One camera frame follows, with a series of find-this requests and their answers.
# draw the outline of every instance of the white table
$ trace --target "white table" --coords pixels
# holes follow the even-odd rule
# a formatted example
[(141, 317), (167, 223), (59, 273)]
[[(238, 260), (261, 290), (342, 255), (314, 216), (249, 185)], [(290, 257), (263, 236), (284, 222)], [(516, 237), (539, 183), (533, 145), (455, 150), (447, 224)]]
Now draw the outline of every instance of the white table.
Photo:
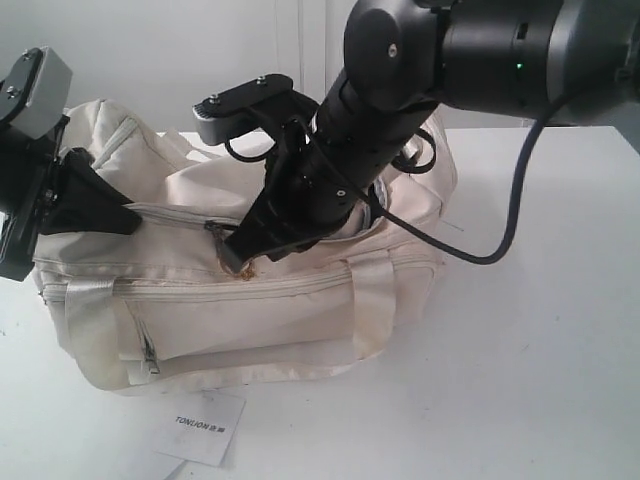
[[(449, 135), (440, 237), (488, 252), (525, 131)], [(247, 407), (225, 467), (175, 478), (640, 478), (639, 241), (638, 155), (610, 128), (550, 130), (503, 263), (450, 260), (425, 321), (342, 377), (230, 390)], [(89, 387), (31, 282), (0, 304), (0, 478), (120, 478), (156, 400)]]

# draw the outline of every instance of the black cable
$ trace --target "black cable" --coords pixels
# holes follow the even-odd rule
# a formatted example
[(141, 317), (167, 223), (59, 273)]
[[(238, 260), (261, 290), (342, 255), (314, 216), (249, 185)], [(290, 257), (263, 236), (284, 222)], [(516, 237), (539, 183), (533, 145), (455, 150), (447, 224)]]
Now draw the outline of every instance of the black cable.
[(576, 90), (575, 92), (572, 92), (570, 94), (564, 94), (560, 96), (557, 100), (552, 102), (552, 104), (549, 106), (547, 111), (545, 111), (540, 116), (540, 118), (536, 120), (533, 127), (531, 128), (531, 131), (527, 135), (527, 138), (522, 146), (522, 150), (520, 151), (518, 162), (516, 164), (516, 168), (513, 176), (513, 184), (511, 189), (511, 198), (509, 201), (509, 213), (507, 216), (507, 226), (505, 228), (505, 233), (502, 238), (502, 242), (500, 243), (500, 246), (493, 254), (486, 257), (479, 257), (476, 255), (472, 255), (470, 253), (464, 252), (455, 247), (447, 245), (446, 243), (443, 243), (440, 240), (435, 239), (430, 235), (427, 235), (421, 230), (418, 230), (413, 225), (408, 224), (401, 218), (396, 217), (391, 212), (383, 208), (378, 202), (376, 195), (371, 195), (371, 194), (367, 195), (364, 192), (362, 192), (362, 190), (360, 190), (357, 185), (351, 182), (347, 177), (345, 177), (342, 174), (342, 172), (340, 172), (333, 165), (331, 160), (324, 153), (324, 150), (322, 149), (322, 145), (315, 138), (313, 132), (309, 128), (309, 125), (306, 124), (306, 122), (302, 117), (296, 116), (296, 117), (293, 117), (293, 120), (295, 120), (298, 124), (300, 124), (302, 129), (305, 131), (305, 134), (307, 135), (307, 137), (309, 137), (314, 148), (316, 148), (320, 152), (321, 157), (324, 159), (327, 166), (331, 169), (332, 173), (336, 175), (349, 188), (349, 190), (354, 195), (356, 195), (360, 200), (362, 200), (367, 205), (369, 205), (373, 210), (374, 214), (377, 214), (378, 216), (386, 218), (390, 222), (396, 224), (400, 228), (411, 233), (412, 235), (419, 238), (423, 242), (428, 243), (429, 245), (439, 250), (442, 250), (443, 252), (449, 255), (452, 255), (466, 262), (473, 263), (475, 265), (493, 265), (495, 263), (498, 263), (500, 260), (502, 260), (506, 256), (506, 254), (509, 252), (509, 249), (511, 248), (511, 246), (513, 245), (513, 241), (516, 235), (516, 230), (518, 228), (518, 219), (520, 217), (520, 205), (522, 202), (522, 193), (524, 190), (524, 181), (527, 173), (527, 167), (529, 165), (529, 161), (531, 160), (533, 149), (535, 148), (536, 144), (538, 143), (538, 140), (540, 139), (540, 135), (542, 134), (543, 130), (546, 128), (547, 124), (553, 119), (553, 117), (569, 102), (574, 100), (576, 97), (584, 93), (587, 93), (588, 91), (594, 90), (595, 88), (600, 86), (602, 86), (602, 82), (597, 84), (592, 83), (592, 84), (586, 85), (585, 88)]
[(231, 145), (231, 140), (227, 140), (226, 142), (224, 142), (224, 148), (227, 149), (227, 152), (229, 153), (229, 155), (231, 155), (234, 159), (238, 160), (239, 162), (258, 163), (258, 162), (262, 162), (263, 160), (266, 160), (267, 157), (269, 157), (269, 155), (276, 152), (278, 150), (278, 145), (275, 144), (265, 153), (261, 155), (257, 155), (255, 157), (245, 157), (244, 155), (240, 155), (238, 152), (234, 150), (233, 146)]
[(411, 165), (409, 163), (400, 161), (397, 158), (391, 163), (393, 168), (395, 168), (396, 170), (402, 173), (406, 173), (408, 175), (424, 175), (425, 173), (429, 173), (436, 166), (436, 161), (438, 158), (438, 153), (436, 150), (437, 148), (436, 141), (433, 138), (433, 136), (429, 132), (423, 130), (422, 128), (418, 129), (418, 131), (416, 132), (416, 135), (422, 138), (424, 141), (426, 141), (429, 145), (431, 145), (431, 149), (433, 150), (433, 157), (431, 158), (429, 163), (426, 163), (425, 165), (420, 165), (420, 166)]

